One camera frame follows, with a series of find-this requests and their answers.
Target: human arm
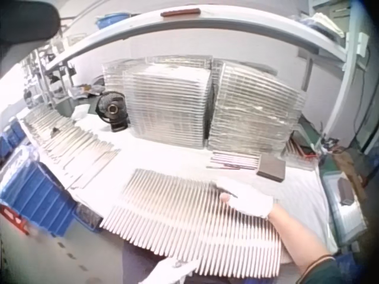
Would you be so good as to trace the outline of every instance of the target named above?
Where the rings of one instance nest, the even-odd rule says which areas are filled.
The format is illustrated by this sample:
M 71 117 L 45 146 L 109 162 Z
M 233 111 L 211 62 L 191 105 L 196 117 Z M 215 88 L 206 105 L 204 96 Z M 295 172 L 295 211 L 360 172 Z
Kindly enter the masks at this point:
M 268 214 L 268 221 L 277 230 L 285 248 L 294 263 L 303 274 L 312 264 L 317 264 L 329 251 L 309 229 L 289 214 L 278 204 L 274 204 Z
M 333 259 L 315 234 L 289 216 L 278 204 L 274 204 L 272 196 L 264 195 L 247 184 L 225 178 L 217 181 L 217 187 L 232 194 L 220 195 L 220 199 L 232 208 L 246 215 L 269 219 L 301 274 L 313 264 L 326 260 L 323 256 Z

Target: shelving unit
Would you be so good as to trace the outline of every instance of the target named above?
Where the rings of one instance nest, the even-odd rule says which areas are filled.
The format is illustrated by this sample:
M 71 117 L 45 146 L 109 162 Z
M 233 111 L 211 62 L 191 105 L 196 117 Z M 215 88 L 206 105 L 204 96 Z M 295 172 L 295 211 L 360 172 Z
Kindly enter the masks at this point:
M 186 14 L 186 11 L 193 9 L 200 10 L 200 13 Z M 184 14 L 162 16 L 162 13 L 172 11 L 181 11 Z M 162 9 L 120 21 L 89 35 L 47 64 L 46 71 L 56 70 L 76 56 L 105 44 L 157 31 L 216 28 L 259 34 L 293 44 L 309 52 L 302 84 L 304 91 L 308 88 L 314 56 L 334 64 L 342 64 L 344 76 L 341 88 L 324 130 L 324 134 L 328 136 L 341 114 L 357 64 L 358 36 L 364 9 L 358 1 L 354 1 L 351 11 L 348 44 L 347 48 L 343 48 L 325 35 L 299 22 L 260 10 L 225 5 L 189 5 Z

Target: forearm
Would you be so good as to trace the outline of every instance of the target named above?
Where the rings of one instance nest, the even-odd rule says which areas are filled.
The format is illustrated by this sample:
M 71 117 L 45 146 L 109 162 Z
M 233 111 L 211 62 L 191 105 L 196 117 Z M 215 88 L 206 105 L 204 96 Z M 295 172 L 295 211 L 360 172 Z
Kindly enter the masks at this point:
M 314 261 L 330 254 L 315 234 L 290 217 L 278 204 L 274 204 L 268 219 L 278 231 L 285 248 L 299 267 L 301 274 Z

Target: floor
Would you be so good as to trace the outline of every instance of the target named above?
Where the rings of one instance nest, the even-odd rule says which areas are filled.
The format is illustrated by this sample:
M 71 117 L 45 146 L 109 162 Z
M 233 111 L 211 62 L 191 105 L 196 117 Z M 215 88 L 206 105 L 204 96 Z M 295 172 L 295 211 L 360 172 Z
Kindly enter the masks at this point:
M 29 230 L 30 235 L 26 236 L 0 216 L 1 283 L 123 282 L 123 240 L 118 236 L 107 231 L 94 234 L 76 221 L 64 238 L 33 227 Z

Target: dark sleeve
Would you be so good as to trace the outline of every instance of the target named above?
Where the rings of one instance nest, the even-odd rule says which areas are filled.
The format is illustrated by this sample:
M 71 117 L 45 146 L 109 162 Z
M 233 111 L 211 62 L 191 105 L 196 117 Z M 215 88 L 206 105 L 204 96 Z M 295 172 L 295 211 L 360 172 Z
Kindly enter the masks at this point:
M 302 275 L 298 283 L 301 284 L 342 284 L 345 283 L 337 262 L 331 256 L 324 256 Z

